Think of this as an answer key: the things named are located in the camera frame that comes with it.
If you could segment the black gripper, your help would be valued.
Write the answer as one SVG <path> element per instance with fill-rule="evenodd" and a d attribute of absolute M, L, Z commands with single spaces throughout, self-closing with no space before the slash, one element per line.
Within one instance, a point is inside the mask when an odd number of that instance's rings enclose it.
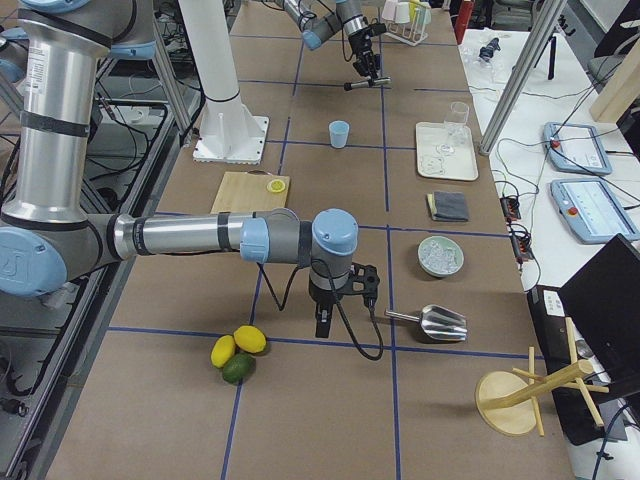
<path fill-rule="evenodd" d="M 331 330 L 335 298 L 341 299 L 340 291 L 349 278 L 349 271 L 330 274 L 326 267 L 312 267 L 309 273 L 309 294 L 316 303 L 315 337 L 328 338 Z"/>
<path fill-rule="evenodd" d="M 353 67 L 361 77 L 370 80 L 379 78 L 381 65 L 381 56 L 374 54 L 372 50 L 371 38 L 374 35 L 374 25 L 365 25 L 348 34 L 352 55 L 355 57 Z"/>

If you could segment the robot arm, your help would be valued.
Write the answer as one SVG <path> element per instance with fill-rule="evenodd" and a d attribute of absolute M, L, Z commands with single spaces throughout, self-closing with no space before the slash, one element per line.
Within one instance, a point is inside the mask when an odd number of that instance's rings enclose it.
<path fill-rule="evenodd" d="M 384 34 L 386 25 L 378 19 L 369 21 L 362 12 L 360 1 L 336 1 L 334 7 L 320 4 L 328 13 L 320 17 L 311 9 L 309 1 L 275 1 L 275 5 L 286 12 L 296 23 L 304 44 L 310 50 L 340 33 L 344 60 L 352 63 L 362 77 L 361 81 L 344 84 L 344 90 L 371 88 L 388 84 L 389 77 L 382 77 L 381 55 L 373 51 L 373 38 Z"/>
<path fill-rule="evenodd" d="M 28 87 L 16 193 L 1 209 L 1 288 L 34 297 L 136 255 L 236 251 L 249 262 L 308 268 L 316 333 L 353 293 L 358 226 L 340 209 L 310 222 L 287 209 L 134 218 L 85 213 L 79 203 L 99 59 L 149 33 L 147 1 L 26 1 Z"/>

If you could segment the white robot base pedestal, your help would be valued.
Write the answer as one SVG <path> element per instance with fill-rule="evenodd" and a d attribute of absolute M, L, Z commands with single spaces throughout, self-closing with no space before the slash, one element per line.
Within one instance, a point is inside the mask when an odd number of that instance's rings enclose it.
<path fill-rule="evenodd" d="M 257 165 L 269 127 L 244 105 L 221 1 L 179 3 L 197 67 L 205 105 L 194 159 Z"/>

